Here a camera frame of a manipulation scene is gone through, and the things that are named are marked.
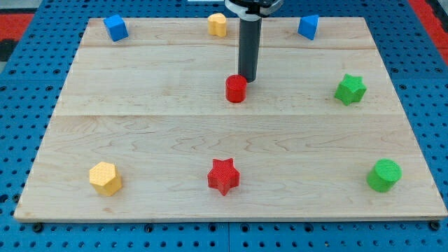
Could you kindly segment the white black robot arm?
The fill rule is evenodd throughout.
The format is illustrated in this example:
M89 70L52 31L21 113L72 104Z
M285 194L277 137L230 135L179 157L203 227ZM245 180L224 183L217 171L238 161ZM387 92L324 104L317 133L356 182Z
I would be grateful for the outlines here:
M225 7L240 19L254 22L278 11L284 0L225 0Z

